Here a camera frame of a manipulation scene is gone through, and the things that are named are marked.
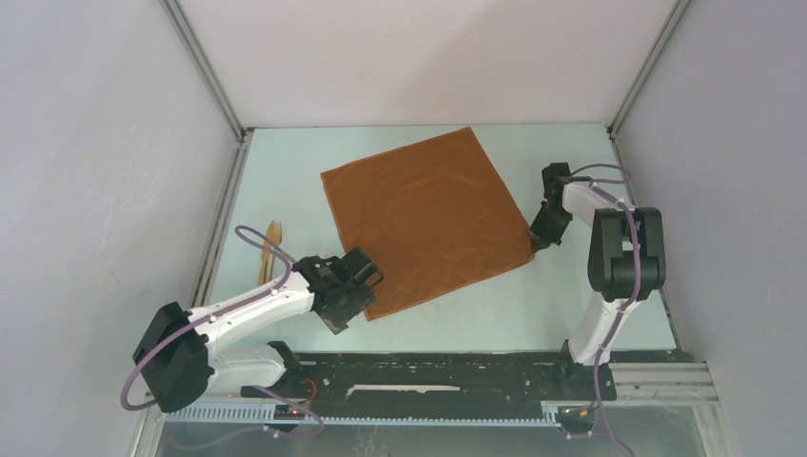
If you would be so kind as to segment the orange cloth napkin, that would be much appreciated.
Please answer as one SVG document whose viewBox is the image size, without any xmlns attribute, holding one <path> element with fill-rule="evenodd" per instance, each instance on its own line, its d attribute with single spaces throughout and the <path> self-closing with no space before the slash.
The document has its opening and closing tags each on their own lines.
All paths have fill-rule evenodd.
<svg viewBox="0 0 807 457">
<path fill-rule="evenodd" d="M 369 321 L 534 257 L 528 224 L 470 127 L 321 177 L 343 248 L 362 249 L 384 275 Z"/>
</svg>

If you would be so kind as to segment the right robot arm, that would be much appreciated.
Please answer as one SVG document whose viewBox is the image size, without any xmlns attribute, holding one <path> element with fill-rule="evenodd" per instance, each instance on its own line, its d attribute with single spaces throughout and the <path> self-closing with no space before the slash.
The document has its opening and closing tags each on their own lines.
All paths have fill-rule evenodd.
<svg viewBox="0 0 807 457">
<path fill-rule="evenodd" d="M 543 199 L 529 228 L 534 252 L 558 246 L 575 220 L 590 229 L 587 278 L 591 299 L 581 325 L 562 349 L 565 365 L 553 373 L 559 394 L 577 398 L 588 390 L 588 368 L 609 361 L 613 343 L 627 318 L 666 280 L 662 215 L 635 208 L 603 188 L 601 182 L 571 170 L 565 162 L 541 172 Z"/>
</svg>

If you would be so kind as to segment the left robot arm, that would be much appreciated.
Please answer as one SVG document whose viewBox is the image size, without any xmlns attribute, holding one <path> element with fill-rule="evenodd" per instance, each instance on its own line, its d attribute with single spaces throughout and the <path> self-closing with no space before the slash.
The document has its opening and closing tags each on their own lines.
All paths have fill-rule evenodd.
<svg viewBox="0 0 807 457">
<path fill-rule="evenodd" d="M 289 318 L 316 314 L 335 335 L 376 299 L 384 274 L 361 249 L 342 257 L 286 262 L 284 274 L 214 305 L 157 310 L 132 359 L 151 403 L 164 413 L 190 406 L 208 392 L 247 387 L 289 396 L 302 364 L 283 341 L 253 347 L 246 339 Z"/>
</svg>

